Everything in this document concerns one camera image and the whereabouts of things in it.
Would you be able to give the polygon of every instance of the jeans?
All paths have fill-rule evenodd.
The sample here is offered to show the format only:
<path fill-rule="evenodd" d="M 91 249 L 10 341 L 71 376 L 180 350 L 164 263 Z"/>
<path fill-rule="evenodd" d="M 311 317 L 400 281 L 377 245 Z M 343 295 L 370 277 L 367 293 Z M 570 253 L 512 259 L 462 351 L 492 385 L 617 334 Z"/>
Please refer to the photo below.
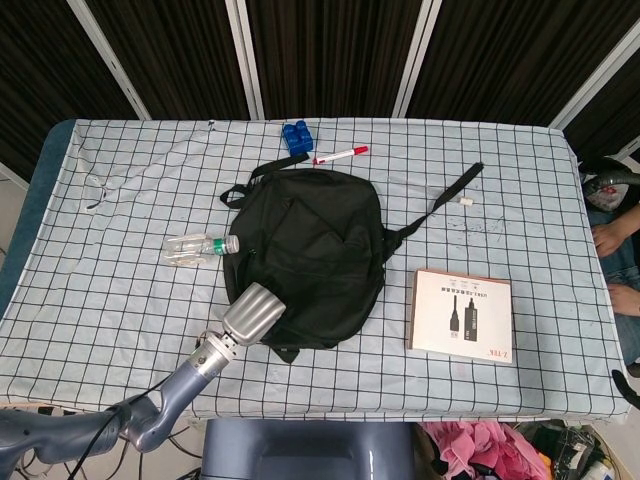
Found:
<path fill-rule="evenodd" d="M 588 211 L 592 226 L 604 225 L 613 220 L 611 213 Z M 600 259 L 602 273 L 607 283 L 620 283 L 640 290 L 640 271 L 635 262 L 633 241 L 627 238 L 618 249 Z M 631 365 L 640 357 L 640 317 L 615 314 L 616 328 L 624 363 Z"/>

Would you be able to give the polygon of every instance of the red marker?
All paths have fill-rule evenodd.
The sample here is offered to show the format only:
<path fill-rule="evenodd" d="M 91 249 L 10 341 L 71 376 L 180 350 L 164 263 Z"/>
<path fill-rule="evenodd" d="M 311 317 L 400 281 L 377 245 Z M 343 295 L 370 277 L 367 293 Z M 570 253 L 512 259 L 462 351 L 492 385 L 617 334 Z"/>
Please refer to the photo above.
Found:
<path fill-rule="evenodd" d="M 324 157 L 316 157 L 313 159 L 314 165 L 322 165 L 323 163 L 333 162 L 334 160 L 338 160 L 339 158 L 351 157 L 353 155 L 360 155 L 361 153 L 365 153 L 369 151 L 369 147 L 356 147 L 352 150 L 345 150 L 344 152 L 332 153 L 331 155 L 326 155 Z"/>

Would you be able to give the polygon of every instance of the human hand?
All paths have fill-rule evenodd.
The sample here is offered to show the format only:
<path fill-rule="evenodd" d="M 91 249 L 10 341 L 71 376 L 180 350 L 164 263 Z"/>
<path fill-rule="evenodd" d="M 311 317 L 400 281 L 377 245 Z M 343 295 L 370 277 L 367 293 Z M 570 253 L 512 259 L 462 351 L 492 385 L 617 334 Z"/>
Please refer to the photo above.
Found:
<path fill-rule="evenodd" d="M 640 292 L 626 285 L 607 285 L 613 311 L 630 317 L 640 317 Z"/>
<path fill-rule="evenodd" d="M 607 225 L 596 225 L 591 229 L 591 234 L 599 257 L 611 255 L 627 238 L 624 231 L 615 222 Z"/>

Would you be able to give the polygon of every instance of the person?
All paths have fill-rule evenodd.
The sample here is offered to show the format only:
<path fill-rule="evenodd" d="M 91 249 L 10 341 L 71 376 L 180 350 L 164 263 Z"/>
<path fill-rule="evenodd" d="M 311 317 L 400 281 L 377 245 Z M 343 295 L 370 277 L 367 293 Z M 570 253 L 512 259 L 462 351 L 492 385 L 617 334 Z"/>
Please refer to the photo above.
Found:
<path fill-rule="evenodd" d="M 607 281 L 618 338 L 629 372 L 638 376 L 640 365 L 640 270 L 631 236 L 640 230 L 640 205 L 619 217 L 587 210 L 591 233 Z"/>

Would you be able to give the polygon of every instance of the floor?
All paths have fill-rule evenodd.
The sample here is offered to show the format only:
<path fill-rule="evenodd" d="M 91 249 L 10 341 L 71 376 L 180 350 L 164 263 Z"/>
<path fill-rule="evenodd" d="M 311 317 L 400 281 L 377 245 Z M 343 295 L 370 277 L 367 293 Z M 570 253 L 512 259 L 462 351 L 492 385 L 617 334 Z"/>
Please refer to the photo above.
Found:
<path fill-rule="evenodd" d="M 0 174 L 0 267 L 4 262 L 5 252 L 9 248 L 13 230 L 20 215 L 20 209 L 26 191 Z M 633 388 L 640 392 L 640 379 L 632 379 Z M 640 456 L 637 455 L 638 432 L 640 431 L 640 411 L 634 410 L 630 413 L 627 422 L 623 425 L 597 424 L 594 425 L 596 431 L 609 445 L 614 458 L 617 460 L 622 480 L 640 480 Z M 193 455 L 201 455 L 204 443 L 204 423 L 187 423 L 181 419 L 174 432 L 186 430 L 175 437 L 178 444 Z M 141 455 L 133 448 L 124 452 L 122 465 L 116 471 L 117 465 L 123 455 L 124 442 L 120 440 L 116 447 L 108 454 L 91 457 L 84 465 L 84 473 L 87 479 L 175 479 L 188 473 L 195 467 L 200 466 L 201 460 L 184 452 L 181 452 L 171 442 L 165 442 L 159 449 L 142 457 L 142 475 L 139 476 Z M 30 454 L 26 456 L 26 462 L 30 460 Z M 69 462 L 68 467 L 73 468 L 75 462 Z M 36 475 L 44 472 L 46 465 L 34 462 L 28 473 Z M 50 480 L 63 480 L 68 477 L 68 472 L 64 465 L 54 465 L 46 476 Z M 11 480 L 23 480 L 20 474 L 15 473 Z M 85 480 L 82 475 L 76 477 Z"/>

